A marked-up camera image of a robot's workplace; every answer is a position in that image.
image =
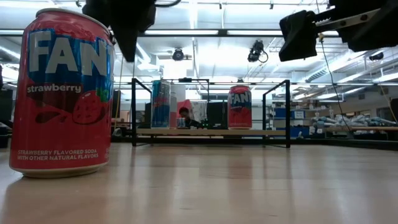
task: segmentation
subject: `soda can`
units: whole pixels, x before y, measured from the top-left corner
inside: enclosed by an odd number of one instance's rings
[[[177,94],[171,92],[170,94],[170,128],[177,127]]]
[[[252,128],[251,92],[248,86],[233,86],[229,91],[228,128]]]
[[[151,128],[170,128],[170,83],[156,80],[152,84]]]
[[[114,48],[86,15],[42,9],[24,30],[10,167],[29,177],[89,174],[108,162]]]
[[[185,118],[177,118],[177,127],[185,128]]]

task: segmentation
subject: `fluorescent light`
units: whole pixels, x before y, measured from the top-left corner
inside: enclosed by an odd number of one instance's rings
[[[281,83],[285,80],[286,80],[286,78],[266,78],[263,82],[264,83]]]
[[[377,78],[375,80],[373,80],[373,83],[379,83],[379,82],[385,82],[385,81],[389,81],[389,80],[393,80],[398,78],[398,73],[394,73],[394,74],[390,74],[390,75],[383,75],[380,78]]]
[[[323,85],[323,86],[331,86],[333,85],[332,83],[307,83],[310,86],[319,86],[319,85]]]
[[[372,83],[339,83],[338,86],[372,86]]]
[[[6,77],[3,77],[2,80],[3,80],[4,82],[16,82],[16,81],[17,81],[17,80],[15,80],[15,79],[13,79],[13,78],[6,78]]]
[[[322,32],[322,34],[327,35],[327,36],[338,36],[337,31],[325,31],[325,32]]]
[[[332,98],[332,97],[336,97],[336,93],[328,93],[328,94],[320,95],[317,97],[317,99],[328,99],[328,98]]]
[[[13,52],[13,51],[11,51],[11,50],[5,48],[5,47],[0,46],[0,50],[3,50],[3,51],[5,51],[7,54],[10,54],[10,55],[12,55],[12,56],[14,56],[14,57],[16,57],[16,58],[18,58],[18,59],[21,58],[21,55],[20,55],[19,53]]]
[[[226,33],[228,35],[283,35],[281,30],[228,30]]]
[[[218,30],[147,30],[147,35],[217,35]]]
[[[13,70],[11,68],[8,68],[8,67],[3,67],[2,68],[2,75],[5,78],[9,78],[9,79],[12,79],[12,80],[18,80],[18,73],[19,73],[18,71],[15,71],[15,70]]]
[[[344,79],[342,79],[342,80],[339,80],[339,81],[337,81],[337,82],[338,82],[338,83],[349,82],[349,81],[352,81],[352,80],[354,80],[354,79],[356,79],[356,78],[358,78],[358,77],[360,77],[360,76],[361,76],[360,74],[350,75],[349,77],[346,77],[346,78],[344,78]]]
[[[398,86],[398,83],[380,83],[378,86]]]
[[[295,100],[299,100],[299,99],[302,99],[302,98],[311,97],[311,96],[313,96],[315,94],[316,93],[310,93],[310,94],[303,93],[303,94],[297,95],[294,99]]]
[[[51,2],[37,2],[37,1],[0,1],[2,7],[18,7],[18,8],[34,8],[43,9],[48,7],[58,7]]]
[[[137,66],[139,70],[159,70],[158,65],[153,65],[151,63],[141,63]]]
[[[24,30],[0,30],[0,35],[22,35],[22,34],[24,34]]]
[[[353,89],[353,90],[350,90],[350,91],[345,92],[344,94],[355,93],[355,92],[357,92],[357,91],[359,91],[359,90],[363,90],[363,89],[365,89],[365,87],[355,88],[355,89]]]

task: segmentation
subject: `wooden shelf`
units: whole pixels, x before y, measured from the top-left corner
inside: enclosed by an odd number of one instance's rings
[[[212,136],[283,136],[285,131],[272,130],[191,130],[191,129],[137,129],[137,134],[184,134],[184,135],[212,135]]]

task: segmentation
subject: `strawberry graphic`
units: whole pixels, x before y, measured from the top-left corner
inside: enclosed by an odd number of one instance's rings
[[[77,124],[88,125],[101,121],[106,114],[106,108],[97,96],[98,91],[92,90],[82,94],[74,109],[72,118]]]

